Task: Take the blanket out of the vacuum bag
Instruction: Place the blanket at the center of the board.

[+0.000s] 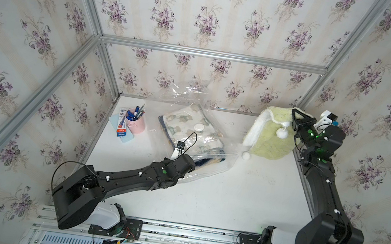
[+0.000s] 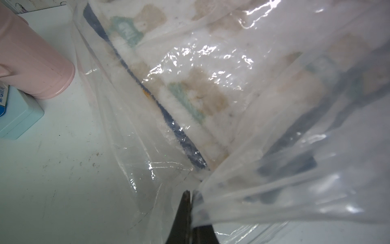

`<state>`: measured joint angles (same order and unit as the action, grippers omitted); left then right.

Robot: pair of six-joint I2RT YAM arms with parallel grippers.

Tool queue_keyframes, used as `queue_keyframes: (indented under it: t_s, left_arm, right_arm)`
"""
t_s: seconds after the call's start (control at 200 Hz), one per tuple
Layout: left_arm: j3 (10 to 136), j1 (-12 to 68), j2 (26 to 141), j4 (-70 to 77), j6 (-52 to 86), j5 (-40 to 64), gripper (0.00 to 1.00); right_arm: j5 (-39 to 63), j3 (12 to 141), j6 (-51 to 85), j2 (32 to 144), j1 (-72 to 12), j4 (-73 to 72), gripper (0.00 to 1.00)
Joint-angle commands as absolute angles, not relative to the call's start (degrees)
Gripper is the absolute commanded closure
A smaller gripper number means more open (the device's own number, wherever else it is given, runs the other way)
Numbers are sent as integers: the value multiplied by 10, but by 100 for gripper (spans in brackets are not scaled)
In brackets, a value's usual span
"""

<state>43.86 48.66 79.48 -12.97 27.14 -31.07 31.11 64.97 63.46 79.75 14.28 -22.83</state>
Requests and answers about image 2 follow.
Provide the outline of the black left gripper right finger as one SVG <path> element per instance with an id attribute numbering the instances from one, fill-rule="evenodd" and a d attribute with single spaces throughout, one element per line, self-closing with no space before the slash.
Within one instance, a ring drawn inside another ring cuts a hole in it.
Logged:
<path id="1" fill-rule="evenodd" d="M 204 203 L 203 196 L 200 192 L 193 192 L 192 209 L 196 204 Z M 219 244 L 212 225 L 204 225 L 192 228 L 193 244 Z"/>

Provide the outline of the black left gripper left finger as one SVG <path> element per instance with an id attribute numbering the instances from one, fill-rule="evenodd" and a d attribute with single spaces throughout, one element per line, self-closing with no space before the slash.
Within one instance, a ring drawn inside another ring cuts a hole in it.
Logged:
<path id="1" fill-rule="evenodd" d="M 189 244 L 191 238 L 191 193 L 184 191 L 166 244 Z"/>

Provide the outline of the clear plastic vacuum bag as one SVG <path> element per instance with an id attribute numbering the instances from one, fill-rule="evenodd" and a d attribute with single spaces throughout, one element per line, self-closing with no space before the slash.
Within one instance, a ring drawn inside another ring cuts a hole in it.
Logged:
<path id="1" fill-rule="evenodd" d="M 132 243 L 389 223 L 389 1 L 70 6 Z"/>

